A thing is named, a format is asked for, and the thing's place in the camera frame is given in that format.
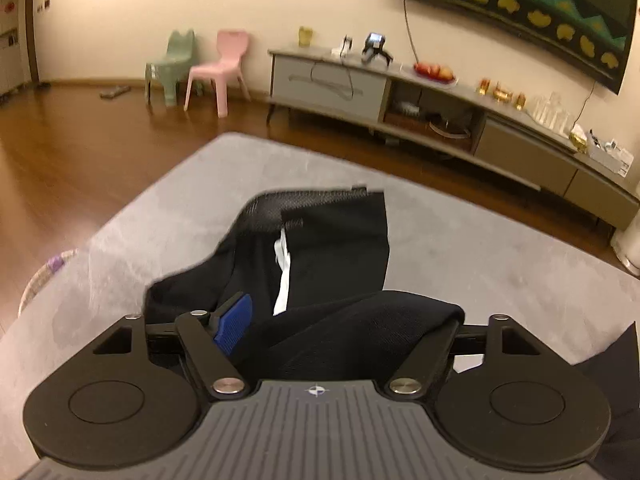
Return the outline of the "black trousers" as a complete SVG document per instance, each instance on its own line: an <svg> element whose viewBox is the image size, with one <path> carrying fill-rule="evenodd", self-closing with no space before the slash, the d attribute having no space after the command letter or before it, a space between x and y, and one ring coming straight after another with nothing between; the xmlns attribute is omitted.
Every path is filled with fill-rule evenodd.
<svg viewBox="0 0 640 480"><path fill-rule="evenodd" d="M280 191L250 200L213 255L145 293L146 322L213 311L237 292L253 301L229 353L254 384L275 380L388 382L455 304L390 292L385 196L366 188Z"/></svg>

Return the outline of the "white laundry basket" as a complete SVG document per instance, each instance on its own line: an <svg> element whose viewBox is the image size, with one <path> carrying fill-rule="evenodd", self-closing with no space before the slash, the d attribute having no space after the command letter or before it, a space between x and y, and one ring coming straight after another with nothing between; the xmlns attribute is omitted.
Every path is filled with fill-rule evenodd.
<svg viewBox="0 0 640 480"><path fill-rule="evenodd" d="M43 289L43 287L51 281L51 278L53 278L59 270L62 270L63 266L72 260L77 253L77 249L66 250L50 258L43 266L40 266L22 293L20 303L18 304L17 316L22 315L35 296L39 294L40 290Z"/></svg>

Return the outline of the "white lace covered air conditioner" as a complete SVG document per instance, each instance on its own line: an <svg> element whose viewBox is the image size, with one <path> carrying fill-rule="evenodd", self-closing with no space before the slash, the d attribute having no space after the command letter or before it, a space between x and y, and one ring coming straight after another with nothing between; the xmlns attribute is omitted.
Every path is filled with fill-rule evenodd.
<svg viewBox="0 0 640 480"><path fill-rule="evenodd" d="M640 276L640 211L624 230L617 229L611 246L618 261L636 278Z"/></svg>

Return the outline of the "remote control on floor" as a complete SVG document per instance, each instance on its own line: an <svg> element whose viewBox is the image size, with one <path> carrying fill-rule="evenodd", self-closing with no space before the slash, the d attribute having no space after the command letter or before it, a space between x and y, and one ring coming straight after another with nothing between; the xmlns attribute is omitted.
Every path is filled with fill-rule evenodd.
<svg viewBox="0 0 640 480"><path fill-rule="evenodd" d="M130 91L131 91L131 87L128 86L128 84L119 84L118 86L101 90L99 92L99 97L102 100L114 100L119 96L123 96L124 94Z"/></svg>

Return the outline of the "green plastic kids chair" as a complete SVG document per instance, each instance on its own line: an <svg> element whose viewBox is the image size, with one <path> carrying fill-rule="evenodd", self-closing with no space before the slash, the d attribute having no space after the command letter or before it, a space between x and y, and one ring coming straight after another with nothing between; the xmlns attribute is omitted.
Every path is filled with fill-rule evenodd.
<svg viewBox="0 0 640 480"><path fill-rule="evenodd" d="M145 65L145 104L151 104L152 82L158 81L163 87L165 105L176 106L178 83L189 76L196 62L198 54L194 30L189 29L184 34L174 30L169 36L164 56Z"/></svg>

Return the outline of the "long grey TV cabinet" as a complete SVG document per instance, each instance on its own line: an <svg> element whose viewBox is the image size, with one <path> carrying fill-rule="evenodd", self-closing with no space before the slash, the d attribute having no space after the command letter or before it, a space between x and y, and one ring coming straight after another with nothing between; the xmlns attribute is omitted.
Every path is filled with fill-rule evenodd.
<svg viewBox="0 0 640 480"><path fill-rule="evenodd" d="M510 104L410 68L311 48L274 49L269 102L431 148L552 193L615 229L639 211L634 186Z"/></svg>

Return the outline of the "golden ornament bowl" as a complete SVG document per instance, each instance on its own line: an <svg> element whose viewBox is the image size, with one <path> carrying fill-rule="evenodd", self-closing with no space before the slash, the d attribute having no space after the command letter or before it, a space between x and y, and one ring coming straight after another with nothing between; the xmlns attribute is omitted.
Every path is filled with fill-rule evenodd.
<svg viewBox="0 0 640 480"><path fill-rule="evenodd" d="M511 103L513 100L513 92L497 82L492 89L492 97L500 103Z"/></svg>

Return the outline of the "clear glass cup set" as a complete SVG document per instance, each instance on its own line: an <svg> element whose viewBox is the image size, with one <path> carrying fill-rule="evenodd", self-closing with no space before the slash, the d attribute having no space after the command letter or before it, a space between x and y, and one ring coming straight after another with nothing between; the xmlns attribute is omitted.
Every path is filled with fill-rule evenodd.
<svg viewBox="0 0 640 480"><path fill-rule="evenodd" d="M564 108L562 96L558 92L531 99L525 110L537 124L560 136L567 136L570 130L570 113Z"/></svg>

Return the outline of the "pink plastic kids chair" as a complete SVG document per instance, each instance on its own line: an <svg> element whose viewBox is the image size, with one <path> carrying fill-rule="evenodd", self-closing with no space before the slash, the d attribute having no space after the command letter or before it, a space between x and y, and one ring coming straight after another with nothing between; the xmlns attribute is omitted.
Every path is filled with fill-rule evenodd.
<svg viewBox="0 0 640 480"><path fill-rule="evenodd" d="M217 115L219 118L228 116L228 83L235 80L247 101L250 92L242 73L242 59L250 45L250 34L241 29L221 29L217 34L216 48L219 58L215 62L194 65L189 70L186 84L186 98L183 110L189 109L191 91L194 82L209 81L213 84L216 96Z"/></svg>

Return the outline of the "red plate of fruit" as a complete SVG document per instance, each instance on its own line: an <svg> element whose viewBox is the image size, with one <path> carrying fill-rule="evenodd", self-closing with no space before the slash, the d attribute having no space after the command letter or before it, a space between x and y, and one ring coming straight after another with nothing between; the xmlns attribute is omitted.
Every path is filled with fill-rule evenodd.
<svg viewBox="0 0 640 480"><path fill-rule="evenodd" d="M450 70L448 66L430 63L416 63L413 65L413 71L418 76L431 81L436 81L439 84L453 84L457 81L456 76L454 76L454 72Z"/></svg>

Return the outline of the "small yellow cup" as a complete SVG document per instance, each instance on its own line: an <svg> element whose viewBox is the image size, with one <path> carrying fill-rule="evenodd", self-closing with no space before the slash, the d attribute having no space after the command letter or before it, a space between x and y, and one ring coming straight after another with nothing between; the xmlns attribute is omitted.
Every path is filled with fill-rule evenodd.
<svg viewBox="0 0 640 480"><path fill-rule="evenodd" d="M309 48L314 38L314 30L310 27L300 26L298 30L298 45L301 48Z"/></svg>

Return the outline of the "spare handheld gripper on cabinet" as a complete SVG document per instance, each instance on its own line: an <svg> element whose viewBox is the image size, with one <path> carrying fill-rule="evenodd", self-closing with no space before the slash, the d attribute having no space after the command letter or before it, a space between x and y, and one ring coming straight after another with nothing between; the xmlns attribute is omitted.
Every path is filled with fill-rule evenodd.
<svg viewBox="0 0 640 480"><path fill-rule="evenodd" d="M370 64L375 58L382 58L390 66L394 58L385 50L386 38L378 32L370 32L361 52L361 63Z"/></svg>

